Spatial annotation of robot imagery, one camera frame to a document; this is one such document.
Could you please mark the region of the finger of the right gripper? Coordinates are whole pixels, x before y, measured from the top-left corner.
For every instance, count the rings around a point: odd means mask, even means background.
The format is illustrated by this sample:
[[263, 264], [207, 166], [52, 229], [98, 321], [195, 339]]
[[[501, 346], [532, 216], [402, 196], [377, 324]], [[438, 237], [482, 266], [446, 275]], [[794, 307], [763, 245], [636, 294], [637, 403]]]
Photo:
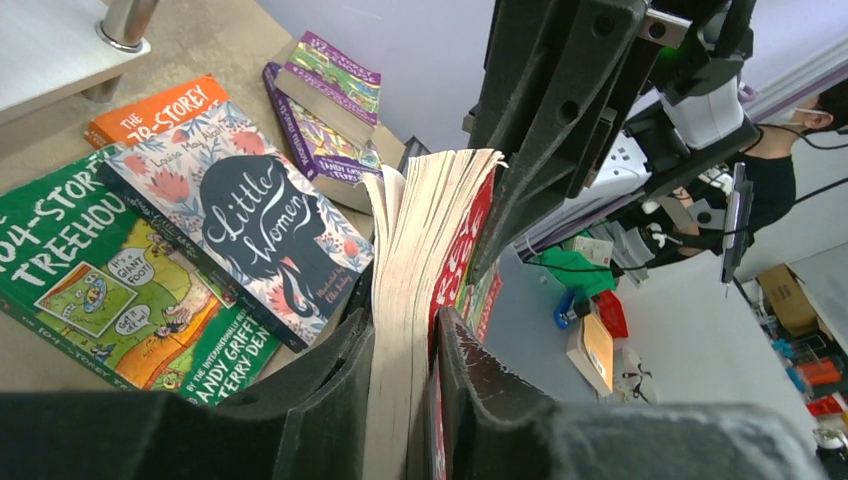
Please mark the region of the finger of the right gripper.
[[578, 192], [586, 151], [646, 15], [643, 1], [498, 1], [469, 144], [506, 156], [469, 263], [477, 283], [506, 246]]

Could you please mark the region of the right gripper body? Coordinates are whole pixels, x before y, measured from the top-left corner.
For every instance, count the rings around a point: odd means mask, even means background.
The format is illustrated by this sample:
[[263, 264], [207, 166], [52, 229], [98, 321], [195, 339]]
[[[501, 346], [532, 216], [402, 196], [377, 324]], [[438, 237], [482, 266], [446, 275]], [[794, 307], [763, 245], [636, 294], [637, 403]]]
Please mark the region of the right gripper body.
[[637, 193], [655, 198], [688, 183], [754, 136], [737, 97], [753, 53], [752, 1], [641, 1], [637, 30], [603, 111], [610, 125], [589, 148], [592, 164], [569, 181], [576, 198], [606, 164], [615, 141], [636, 141], [649, 178]]

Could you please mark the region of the red 13-Storey Treehouse book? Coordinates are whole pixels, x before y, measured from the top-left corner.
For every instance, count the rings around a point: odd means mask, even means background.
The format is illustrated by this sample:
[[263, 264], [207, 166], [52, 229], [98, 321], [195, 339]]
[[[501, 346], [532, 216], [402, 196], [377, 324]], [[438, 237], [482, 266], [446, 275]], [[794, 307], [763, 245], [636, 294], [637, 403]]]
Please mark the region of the red 13-Storey Treehouse book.
[[504, 155], [463, 149], [366, 174], [374, 222], [374, 351], [362, 476], [420, 479], [435, 311], [452, 305], [491, 205]]

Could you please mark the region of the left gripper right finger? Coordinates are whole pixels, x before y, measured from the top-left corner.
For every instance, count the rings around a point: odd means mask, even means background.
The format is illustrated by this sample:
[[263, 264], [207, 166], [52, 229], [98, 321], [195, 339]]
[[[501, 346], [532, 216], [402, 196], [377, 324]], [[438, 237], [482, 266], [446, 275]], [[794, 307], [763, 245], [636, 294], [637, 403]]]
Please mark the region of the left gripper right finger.
[[509, 370], [451, 307], [438, 311], [451, 479], [822, 479], [776, 413], [740, 404], [564, 403]]

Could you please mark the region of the purple Treehouse book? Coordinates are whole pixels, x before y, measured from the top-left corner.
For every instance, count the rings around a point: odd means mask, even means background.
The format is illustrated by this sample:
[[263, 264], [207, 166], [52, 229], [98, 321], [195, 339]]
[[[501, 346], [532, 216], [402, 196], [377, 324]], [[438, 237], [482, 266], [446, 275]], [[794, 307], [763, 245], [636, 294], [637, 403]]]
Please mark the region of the purple Treehouse book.
[[262, 80], [291, 151], [292, 161], [325, 197], [349, 209], [369, 214], [371, 204], [360, 182], [365, 173], [381, 173], [376, 147], [373, 143], [364, 148], [354, 146], [284, 94], [275, 85], [280, 70], [279, 64], [267, 63], [262, 70]]

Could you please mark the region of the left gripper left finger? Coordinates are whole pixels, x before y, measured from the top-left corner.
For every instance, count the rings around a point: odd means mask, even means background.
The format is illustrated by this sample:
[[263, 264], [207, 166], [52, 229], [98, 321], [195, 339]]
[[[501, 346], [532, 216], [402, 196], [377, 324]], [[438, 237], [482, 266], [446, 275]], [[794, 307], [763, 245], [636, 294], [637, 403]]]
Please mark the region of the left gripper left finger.
[[374, 326], [358, 309], [319, 346], [214, 407], [172, 393], [10, 393], [5, 479], [358, 479]]

